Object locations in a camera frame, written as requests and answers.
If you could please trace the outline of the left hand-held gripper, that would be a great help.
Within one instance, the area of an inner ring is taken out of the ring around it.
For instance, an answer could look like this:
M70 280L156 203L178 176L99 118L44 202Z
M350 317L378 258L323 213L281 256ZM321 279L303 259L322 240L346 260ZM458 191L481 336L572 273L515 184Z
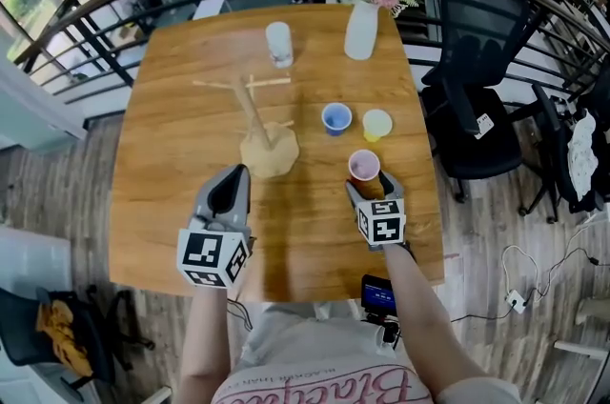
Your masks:
M178 233L176 267L189 284L227 291L241 286L253 255L250 202L244 164L224 168L201 187L195 214Z

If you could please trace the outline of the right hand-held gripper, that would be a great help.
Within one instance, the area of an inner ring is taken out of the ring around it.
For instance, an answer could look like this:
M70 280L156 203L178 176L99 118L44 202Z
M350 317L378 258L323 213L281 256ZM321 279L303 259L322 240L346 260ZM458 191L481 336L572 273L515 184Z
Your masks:
M371 252L380 251L385 245L406 246L404 188L389 172L380 170L378 180L384 192L384 200L367 200L351 180L345 181L345 189L352 208L356 212L359 232Z

